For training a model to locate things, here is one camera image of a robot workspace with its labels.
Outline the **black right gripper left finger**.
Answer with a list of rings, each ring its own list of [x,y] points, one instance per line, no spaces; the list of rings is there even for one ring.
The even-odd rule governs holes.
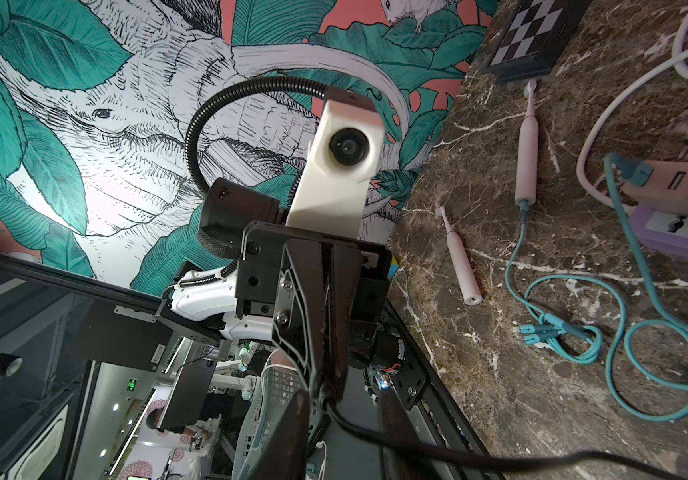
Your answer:
[[[306,478],[310,409],[308,392],[298,390],[291,398],[277,429],[253,468],[254,479]]]

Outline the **pink USB charger cube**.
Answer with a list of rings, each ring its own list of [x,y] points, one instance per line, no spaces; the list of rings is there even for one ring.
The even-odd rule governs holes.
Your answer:
[[[622,191],[639,205],[688,217],[688,162],[644,162]]]

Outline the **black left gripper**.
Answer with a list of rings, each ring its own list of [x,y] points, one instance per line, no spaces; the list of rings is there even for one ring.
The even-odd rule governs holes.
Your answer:
[[[338,402],[348,360],[389,360],[380,317],[391,252],[291,227],[279,200],[225,179],[210,188],[200,241],[231,265],[197,278],[196,318],[224,337],[273,342],[305,387]]]

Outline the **white electric toothbrush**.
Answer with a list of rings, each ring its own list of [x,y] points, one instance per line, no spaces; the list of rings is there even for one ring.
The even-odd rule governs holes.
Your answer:
[[[528,104],[519,133],[515,203],[523,209],[529,208],[537,200],[539,158],[539,122],[535,108],[537,87],[536,79],[531,79],[526,85]]]
[[[460,235],[451,225],[445,207],[441,206],[437,208],[435,213],[442,218],[445,226],[447,248],[451,256],[464,303],[469,306],[479,305],[483,301],[483,295],[477,283],[465,245]]]

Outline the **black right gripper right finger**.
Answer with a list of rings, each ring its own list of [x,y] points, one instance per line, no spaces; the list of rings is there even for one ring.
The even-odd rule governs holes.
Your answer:
[[[379,425],[391,443],[418,444],[419,437],[393,389],[379,392]],[[381,447],[382,471],[385,479],[439,479],[431,460],[420,453]]]

